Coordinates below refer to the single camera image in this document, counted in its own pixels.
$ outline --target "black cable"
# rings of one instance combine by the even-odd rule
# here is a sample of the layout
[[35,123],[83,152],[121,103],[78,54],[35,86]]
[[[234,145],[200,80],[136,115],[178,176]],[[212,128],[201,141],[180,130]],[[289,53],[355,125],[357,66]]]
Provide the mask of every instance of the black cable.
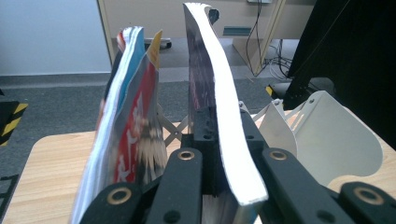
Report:
[[258,2],[258,5],[257,5],[257,17],[256,17],[256,21],[255,21],[255,23],[254,23],[254,25],[253,25],[253,28],[250,30],[250,33],[249,33],[249,35],[248,35],[248,37],[247,37],[247,43],[246,43],[246,45],[245,45],[245,52],[246,52],[246,54],[247,54],[247,62],[248,62],[248,65],[249,65],[250,72],[251,72],[251,74],[252,74],[254,77],[257,77],[257,76],[262,72],[262,70],[264,70],[265,67],[269,64],[269,62],[267,62],[267,61],[264,59],[264,65],[262,66],[262,69],[260,70],[260,72],[259,72],[257,75],[255,75],[255,74],[254,74],[254,71],[253,71],[253,67],[252,67],[251,62],[250,62],[250,58],[249,58],[249,56],[248,56],[248,41],[250,40],[250,38],[251,38],[251,36],[252,36],[254,30],[256,29],[256,38],[257,38],[257,44],[258,44],[258,47],[259,47],[260,63],[262,62],[262,47],[261,47],[261,44],[260,44],[259,30],[258,30],[259,17],[260,17],[260,15],[261,15],[261,13],[262,13],[262,1],[259,1],[259,2]]
[[279,67],[280,72],[282,73],[283,77],[279,77],[280,79],[287,79],[288,75],[285,71],[283,71],[282,67],[290,69],[290,64],[292,59],[282,57],[282,50],[283,50],[283,39],[279,40],[278,47],[276,49],[277,60],[273,60],[273,63],[277,64]]

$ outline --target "book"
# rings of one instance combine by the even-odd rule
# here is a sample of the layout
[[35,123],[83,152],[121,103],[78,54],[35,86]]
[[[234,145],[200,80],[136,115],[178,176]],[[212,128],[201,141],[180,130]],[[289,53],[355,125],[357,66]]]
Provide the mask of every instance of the book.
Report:
[[[215,20],[208,17],[219,13],[206,4],[183,7],[190,54],[189,132],[194,110],[216,108],[220,156],[231,190],[204,197],[203,223],[253,223],[268,192],[248,150],[230,65],[211,25]],[[225,203],[233,197],[236,207]]]
[[113,183],[146,185],[167,162],[157,119],[159,49],[162,31],[145,51],[143,27],[118,36],[122,56],[100,112],[92,153],[81,179],[70,223],[79,223],[97,194]]

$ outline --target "desk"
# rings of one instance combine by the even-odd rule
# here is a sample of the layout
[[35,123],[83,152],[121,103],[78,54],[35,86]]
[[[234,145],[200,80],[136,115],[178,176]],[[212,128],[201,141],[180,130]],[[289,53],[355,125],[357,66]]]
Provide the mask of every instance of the desk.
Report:
[[[66,223],[93,140],[94,132],[40,139],[23,170],[5,223]],[[396,198],[396,152],[381,139],[379,141],[384,151],[384,162],[377,173],[366,177],[340,176],[328,187],[339,191],[342,184],[359,180]],[[168,155],[177,148],[179,142],[175,140],[168,147]]]

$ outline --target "black monitor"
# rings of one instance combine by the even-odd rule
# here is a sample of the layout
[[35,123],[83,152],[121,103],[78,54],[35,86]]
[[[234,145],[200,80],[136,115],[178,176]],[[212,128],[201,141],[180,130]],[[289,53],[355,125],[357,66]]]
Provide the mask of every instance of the black monitor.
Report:
[[273,84],[285,109],[323,90],[396,148],[395,1],[317,0],[290,65]]

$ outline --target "yellow and black hazard tape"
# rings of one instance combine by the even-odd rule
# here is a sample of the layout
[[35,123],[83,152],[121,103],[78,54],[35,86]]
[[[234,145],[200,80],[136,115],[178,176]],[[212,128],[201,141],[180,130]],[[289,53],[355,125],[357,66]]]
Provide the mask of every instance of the yellow and black hazard tape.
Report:
[[267,93],[268,93],[270,96],[273,96],[274,91],[273,91],[273,89],[271,88],[271,86],[265,87],[265,90],[267,91]]
[[0,147],[4,147],[7,145],[9,137],[11,136],[12,132],[14,132],[15,128],[20,122],[23,112],[26,110],[27,106],[28,104],[18,104],[14,112],[7,120],[7,124],[4,130],[0,134]]

